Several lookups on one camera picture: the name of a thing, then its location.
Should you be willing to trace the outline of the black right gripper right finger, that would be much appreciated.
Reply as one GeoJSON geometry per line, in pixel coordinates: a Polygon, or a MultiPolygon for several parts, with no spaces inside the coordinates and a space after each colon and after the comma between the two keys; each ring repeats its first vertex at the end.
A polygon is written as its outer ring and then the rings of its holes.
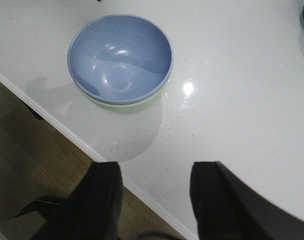
{"type": "Polygon", "coordinates": [[[200,240],[304,240],[304,221],[256,193],[219,161],[193,163],[189,194],[200,240]]]}

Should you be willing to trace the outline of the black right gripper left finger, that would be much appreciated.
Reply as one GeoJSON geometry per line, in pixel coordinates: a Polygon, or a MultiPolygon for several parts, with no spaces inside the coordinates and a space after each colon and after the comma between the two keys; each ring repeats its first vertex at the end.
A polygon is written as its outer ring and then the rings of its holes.
{"type": "Polygon", "coordinates": [[[93,162],[33,240],[116,240],[123,200],[117,162],[93,162]]]}

